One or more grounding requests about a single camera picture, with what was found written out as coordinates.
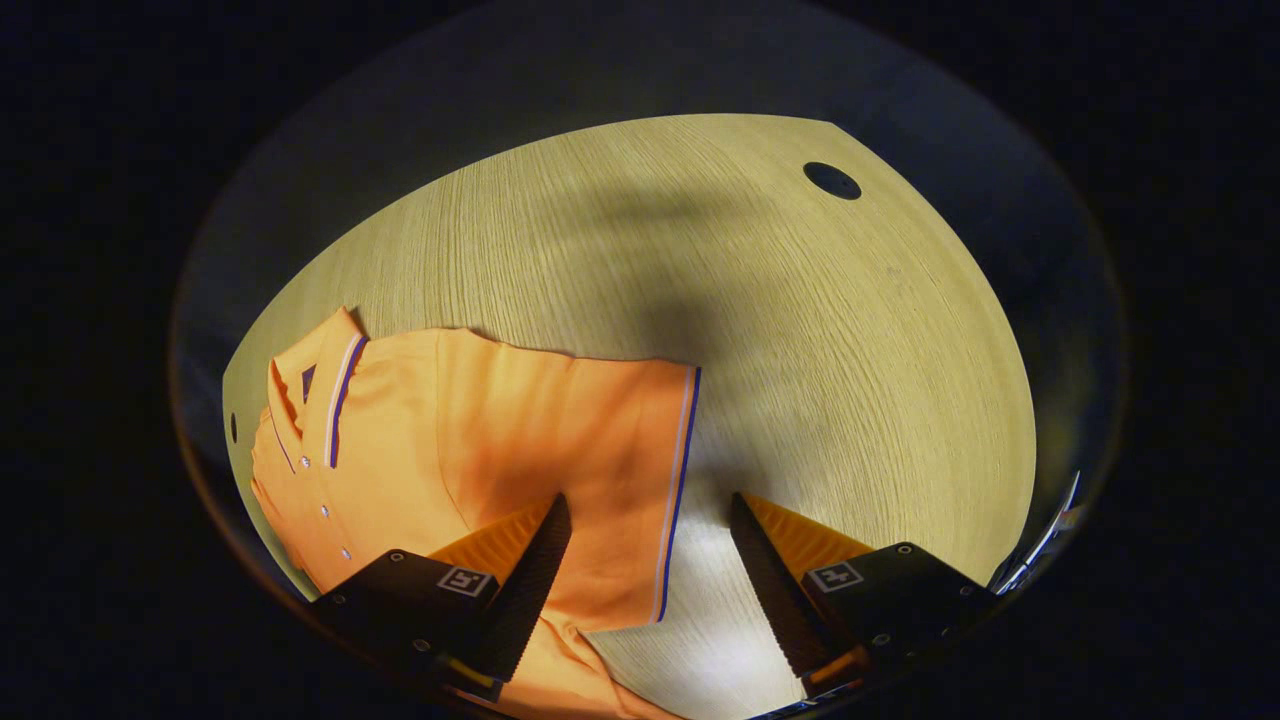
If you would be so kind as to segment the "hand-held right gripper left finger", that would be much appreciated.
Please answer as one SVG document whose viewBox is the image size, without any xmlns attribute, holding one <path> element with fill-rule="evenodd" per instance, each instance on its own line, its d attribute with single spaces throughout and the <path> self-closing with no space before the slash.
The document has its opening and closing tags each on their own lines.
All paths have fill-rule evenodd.
<svg viewBox="0 0 1280 720">
<path fill-rule="evenodd" d="M 417 688 L 495 701 L 529 647 L 572 536 L 563 495 L 428 555 L 392 548 L 310 605 L 344 648 Z"/>
</svg>

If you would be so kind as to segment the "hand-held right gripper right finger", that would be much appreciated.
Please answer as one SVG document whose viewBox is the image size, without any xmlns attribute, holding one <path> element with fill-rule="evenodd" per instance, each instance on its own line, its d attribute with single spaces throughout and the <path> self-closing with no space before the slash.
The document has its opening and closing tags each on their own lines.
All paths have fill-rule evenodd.
<svg viewBox="0 0 1280 720">
<path fill-rule="evenodd" d="M 886 685 L 951 650 L 1000 598 L 913 542 L 873 548 L 737 492 L 730 533 L 756 601 L 809 701 Z"/>
</svg>

